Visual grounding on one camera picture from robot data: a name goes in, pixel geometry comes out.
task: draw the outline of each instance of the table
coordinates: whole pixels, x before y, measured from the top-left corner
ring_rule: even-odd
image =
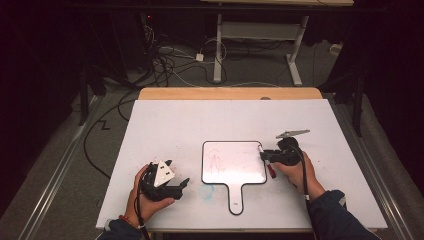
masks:
[[[325,5],[328,7],[352,6],[353,0],[204,0],[216,2],[220,5],[226,3],[245,4],[274,4],[293,6],[316,6]],[[217,34],[216,34],[216,55],[214,66],[214,78],[216,83],[221,82],[222,69],[222,38],[249,38],[249,39],[271,39],[271,40],[294,40],[293,51],[286,55],[287,64],[295,86],[302,86],[299,72],[296,67],[296,56],[302,43],[303,34],[309,16],[303,16],[300,24],[274,24],[274,23],[243,23],[224,22],[222,14],[218,14]]]
[[[273,100],[258,100],[263,97]],[[139,99],[96,227],[102,228],[107,219],[125,209],[138,169],[150,161],[172,159],[176,182],[191,180],[181,200],[149,221],[150,231],[311,231],[302,196],[281,174],[263,185],[244,186],[245,209],[238,216],[228,211],[224,186],[211,187],[200,180],[203,142],[258,140],[265,149],[274,148],[279,131],[305,126],[311,132],[297,140],[312,158],[322,184],[327,189],[342,189],[349,210],[366,227],[387,227],[328,101],[316,89],[146,88]],[[301,117],[305,114],[314,117]]]

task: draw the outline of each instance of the sleeve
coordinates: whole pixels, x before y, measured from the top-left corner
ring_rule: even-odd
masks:
[[[311,217],[323,240],[380,239],[342,205],[344,193],[326,191],[311,204]]]
[[[140,240],[143,234],[141,231],[130,226],[123,220],[109,220],[105,224],[103,232],[96,238],[96,240]]]

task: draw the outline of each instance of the wooden table edge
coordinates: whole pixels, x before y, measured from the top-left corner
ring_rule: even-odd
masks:
[[[234,88],[234,87],[149,87],[140,91],[139,100],[297,100],[322,99],[317,88]]]

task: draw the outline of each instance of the hand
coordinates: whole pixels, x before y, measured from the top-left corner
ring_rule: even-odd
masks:
[[[306,178],[308,180],[309,198],[311,201],[313,201],[319,196],[321,196],[325,192],[325,189],[321,186],[321,184],[315,177],[314,166],[312,165],[311,159],[309,159],[308,154],[306,154],[305,152],[302,152],[302,154],[306,165]],[[299,162],[294,166],[286,166],[282,163],[275,162],[274,167],[283,172],[285,175],[287,175],[289,181],[296,186],[297,190],[300,193],[304,193],[302,162]]]
[[[128,219],[133,224],[138,223],[138,217],[134,209],[134,202],[137,197],[137,188],[138,188],[138,182],[140,180],[141,175],[144,171],[146,171],[148,165],[145,165],[135,176],[134,179],[134,187],[130,191],[130,196],[128,197],[127,202],[127,210],[125,211],[125,216],[128,217]],[[149,221],[149,219],[155,214],[157,211],[168,207],[169,205],[173,204],[175,202],[175,199],[173,198],[165,198],[162,201],[159,202],[153,202],[146,198],[144,194],[141,194],[139,196],[140,198],[140,208],[141,209],[141,216],[144,220],[144,223]]]

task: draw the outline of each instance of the person's left hand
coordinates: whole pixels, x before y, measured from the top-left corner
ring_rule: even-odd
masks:
[[[127,210],[125,211],[125,216],[128,217],[128,220],[131,221],[133,224],[138,223],[138,217],[134,209],[134,202],[137,197],[137,187],[138,182],[140,180],[141,175],[144,171],[146,171],[148,165],[145,165],[135,176],[134,179],[134,187],[130,192],[130,196],[128,197],[127,202]],[[144,220],[144,223],[149,221],[149,219],[155,214],[157,211],[168,207],[169,205],[173,204],[175,202],[175,199],[173,198],[165,198],[162,201],[159,202],[153,202],[146,198],[144,194],[141,194],[139,196],[140,198],[140,208],[141,209],[141,216]]]

